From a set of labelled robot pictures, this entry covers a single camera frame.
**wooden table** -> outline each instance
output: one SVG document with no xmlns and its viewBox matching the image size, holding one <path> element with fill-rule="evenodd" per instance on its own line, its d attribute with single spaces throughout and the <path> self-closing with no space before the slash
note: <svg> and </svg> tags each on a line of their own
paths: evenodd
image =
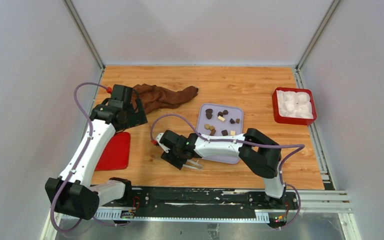
<svg viewBox="0 0 384 240">
<path fill-rule="evenodd" d="M 305 144 L 305 148 L 283 166 L 286 183 L 298 189 L 324 189 L 309 130 L 302 125 L 276 123 L 273 117 L 272 94 L 277 87 L 296 87 L 291 68 L 286 67 L 208 67 L 208 66 L 107 66 L 102 84 L 133 87 L 136 84 L 157 85 L 173 91 L 188 86 L 199 88 L 198 96 L 178 109 L 159 109 L 147 115 L 148 123 L 128 129 L 131 135 L 128 167 L 124 170 L 96 171 L 92 183 L 100 184 L 111 177 L 128 179 L 135 186 L 175 186 L 209 188 L 264 188 L 243 161 L 226 164 L 199 160 L 203 170 L 178 170 L 160 159 L 162 149 L 150 142 L 151 125 L 168 113 L 186 117 L 196 125 L 204 103 L 236 106 L 243 109 L 243 129 L 255 128 L 281 145 Z M 100 89 L 96 103 L 108 94 Z M 181 119 L 160 120 L 154 136 L 169 129 L 188 136 L 192 130 Z M 282 150 L 286 156 L 291 150 Z"/>
</svg>

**white wall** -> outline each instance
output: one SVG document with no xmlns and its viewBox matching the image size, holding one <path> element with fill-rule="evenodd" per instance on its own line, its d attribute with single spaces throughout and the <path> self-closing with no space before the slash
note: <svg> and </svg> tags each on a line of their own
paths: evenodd
<svg viewBox="0 0 384 240">
<path fill-rule="evenodd" d="M 76 85 L 100 71 L 61 0 L 0 1 L 0 240 L 38 239 L 85 120 Z M 93 89 L 81 102 L 91 105 Z"/>
<path fill-rule="evenodd" d="M 384 1 L 344 0 L 303 75 L 362 239 L 384 239 Z"/>
<path fill-rule="evenodd" d="M 74 0 L 105 64 L 294 65 L 332 0 Z"/>
</svg>

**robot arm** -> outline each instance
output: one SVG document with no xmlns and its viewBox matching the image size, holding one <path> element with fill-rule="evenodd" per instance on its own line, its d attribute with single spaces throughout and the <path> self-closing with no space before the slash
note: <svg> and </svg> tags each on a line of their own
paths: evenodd
<svg viewBox="0 0 384 240">
<path fill-rule="evenodd" d="M 78 165 L 74 166 L 87 139 L 90 138 L 88 131 L 59 177 L 50 177 L 47 180 L 45 190 L 49 200 L 52 202 L 55 197 L 58 197 L 55 212 L 89 220 L 95 215 L 99 206 L 112 200 L 130 200 L 132 184 L 128 180 L 111 178 L 107 183 L 90 185 L 102 152 L 114 134 L 148 122 L 139 96 L 134 109 L 131 103 L 132 91 L 134 90 L 130 87 L 114 85 L 111 98 L 105 99 L 102 104 L 98 104 L 92 110 L 90 115 L 93 125 L 92 137 Z M 73 173 L 71 178 L 61 194 L 56 196 L 69 173 Z"/>
<path fill-rule="evenodd" d="M 188 138 L 170 130 L 158 134 L 156 141 L 164 150 L 161 158 L 180 170 L 186 161 L 192 158 L 238 157 L 254 174 L 262 177 L 267 196 L 274 199 L 283 197 L 285 186 L 281 183 L 278 173 L 281 150 L 259 147 L 255 151 L 252 146 L 237 141 L 242 140 L 263 145 L 279 144 L 254 128 L 249 128 L 246 133 L 235 136 L 208 136 L 204 134 L 202 136 L 209 141 L 198 137 L 195 133 L 191 133 Z M 211 141 L 215 139 L 230 141 Z"/>
</svg>

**brown cloth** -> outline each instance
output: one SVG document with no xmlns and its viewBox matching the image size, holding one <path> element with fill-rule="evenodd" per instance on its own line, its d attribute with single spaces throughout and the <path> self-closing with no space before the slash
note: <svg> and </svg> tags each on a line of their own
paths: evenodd
<svg viewBox="0 0 384 240">
<path fill-rule="evenodd" d="M 138 84 L 133 88 L 139 93 L 145 114 L 149 114 L 156 109 L 177 109 L 180 105 L 189 102 L 198 95 L 198 88 L 195 86 L 188 86 L 182 91 L 172 91 L 161 86 L 148 84 Z M 135 100 L 136 94 L 133 91 L 131 102 L 134 108 L 136 108 Z"/>
</svg>

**red plate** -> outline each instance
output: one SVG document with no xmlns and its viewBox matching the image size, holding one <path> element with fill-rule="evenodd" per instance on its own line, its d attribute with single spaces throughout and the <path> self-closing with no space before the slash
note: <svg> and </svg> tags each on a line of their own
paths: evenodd
<svg viewBox="0 0 384 240">
<path fill-rule="evenodd" d="M 281 116 L 279 114 L 277 90 L 282 90 L 284 92 L 292 91 L 292 92 L 296 92 L 296 93 L 299 93 L 299 92 L 308 93 L 308 95 L 310 96 L 312 115 L 313 115 L 314 118 L 313 119 L 307 119 L 307 118 L 297 118 L 297 117 Z M 273 95 L 271 96 L 271 99 L 273 100 L 273 113 L 274 113 L 274 120 L 276 121 L 276 123 L 310 126 L 316 120 L 316 118 L 317 118 L 316 108 L 314 106 L 313 94 L 308 89 L 290 88 L 290 87 L 278 87 L 278 88 L 276 88 L 274 90 Z"/>
<path fill-rule="evenodd" d="M 126 169 L 129 164 L 130 133 L 116 133 L 108 142 L 95 171 Z"/>
</svg>

